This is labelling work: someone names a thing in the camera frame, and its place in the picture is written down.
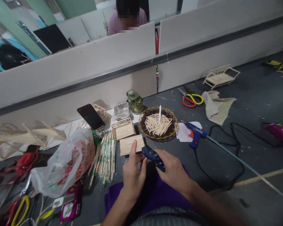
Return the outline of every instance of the plastic bag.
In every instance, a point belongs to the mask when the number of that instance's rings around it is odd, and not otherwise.
[[[31,170],[36,193],[51,198],[63,195],[88,169],[95,156],[92,132],[78,129],[64,141],[48,160],[47,167]]]

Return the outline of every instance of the black hair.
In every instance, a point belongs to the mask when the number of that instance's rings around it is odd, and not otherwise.
[[[23,65],[26,63],[23,63],[23,61],[27,59],[26,53],[12,45],[3,44],[0,46],[0,64],[4,70]]]
[[[116,0],[116,10],[119,18],[139,15],[139,0]]]

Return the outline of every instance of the concrete floor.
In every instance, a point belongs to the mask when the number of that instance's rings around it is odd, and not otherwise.
[[[283,173],[268,180],[283,192]],[[283,226],[283,198],[263,181],[212,195],[249,226]]]
[[[279,60],[283,62],[283,52],[265,57],[257,61],[247,63],[236,67],[241,74],[231,85],[222,86],[216,88],[216,91],[220,92],[221,98],[235,97],[235,101],[230,108],[229,117],[225,120],[222,128],[226,132],[230,132],[230,123],[239,123],[270,142],[276,144],[278,141],[268,132],[266,132],[261,126],[262,121],[271,123],[283,123],[283,78],[281,74],[274,72],[271,68],[266,68],[260,65],[262,61],[270,59]],[[194,81],[188,83],[187,86],[198,94],[202,94],[204,91],[209,91],[210,87],[203,85],[203,80]],[[203,130],[209,132],[211,126],[214,125],[209,121],[205,114],[205,105],[198,106],[194,109],[185,107],[182,102],[182,95],[176,88],[158,93],[147,98],[144,98],[144,105],[146,107],[162,105],[165,108],[174,112],[177,120],[184,121],[199,121]],[[136,132],[140,133],[138,125],[135,125]],[[247,162],[250,166],[255,168],[259,173],[266,174],[279,169],[283,169],[283,148],[273,148],[261,140],[255,138],[249,132],[242,129],[237,129],[237,138],[241,142],[242,148],[240,150],[240,157]],[[233,142],[225,134],[214,131],[212,137],[219,142]],[[191,174],[191,178],[198,182],[201,187],[206,191],[212,191],[218,188],[198,167],[195,159],[194,152],[189,148],[188,143],[180,143],[179,140],[172,139],[167,142],[159,143],[146,137],[147,144],[152,148],[165,149],[171,154],[178,157],[182,163],[186,166]],[[122,166],[126,162],[125,156],[119,156],[119,144],[116,151],[116,175],[112,184],[121,182],[123,180]],[[241,171],[241,166],[230,155],[218,148],[207,139],[202,139],[198,147],[198,158],[203,169],[223,186],[229,184],[229,182]],[[16,158],[8,159],[0,162],[0,169],[7,166]],[[243,181],[249,178],[253,178],[255,175],[248,169],[245,169],[245,173],[238,181]],[[86,184],[90,181],[90,178],[85,178]],[[283,181],[278,181],[279,186],[283,187]],[[251,225],[277,225],[265,224],[279,222],[280,217],[283,215],[280,211],[281,197],[274,191],[270,191],[269,187],[265,184],[258,182],[258,186],[250,185],[251,189],[240,188],[233,189],[227,192],[223,196],[223,201],[233,200],[232,202],[237,207],[240,215],[246,215],[249,218],[248,221]],[[84,190],[81,215],[74,220],[74,225],[90,226],[98,224],[104,219],[104,195],[107,193],[109,184],[103,188],[103,185],[98,180],[94,181],[94,184],[90,190]],[[4,196],[4,190],[0,194],[0,199]],[[238,204],[237,197],[242,198],[245,203],[249,205],[248,208],[242,208],[241,202]],[[50,198],[47,199],[45,206],[52,202]],[[41,204],[38,202],[35,217],[37,217],[38,208]],[[264,220],[265,213],[268,213],[269,220]],[[52,223],[58,224],[58,219],[55,219]],[[46,221],[41,222],[41,226],[45,225]]]

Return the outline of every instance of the green wall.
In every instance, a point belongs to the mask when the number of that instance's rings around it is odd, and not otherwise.
[[[27,2],[32,9],[42,17],[47,26],[58,22],[44,0],[27,0]]]
[[[96,10],[94,0],[56,0],[66,19]]]
[[[3,0],[0,0],[0,23],[37,58],[46,56],[41,48],[17,25],[18,21],[16,14],[8,8]]]

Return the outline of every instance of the purple cloth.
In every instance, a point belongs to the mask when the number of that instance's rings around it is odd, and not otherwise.
[[[147,16],[143,9],[139,9],[139,26],[147,23]],[[109,19],[108,34],[114,35],[122,31],[122,23],[119,21],[117,11],[115,11]]]
[[[123,186],[124,183],[120,182],[109,188],[104,200],[105,216],[107,216],[108,212],[112,208]],[[161,180],[157,171],[156,173],[147,173],[143,190],[141,191],[141,194],[130,213],[132,222],[139,216],[163,206],[196,211],[195,207],[185,197]]]

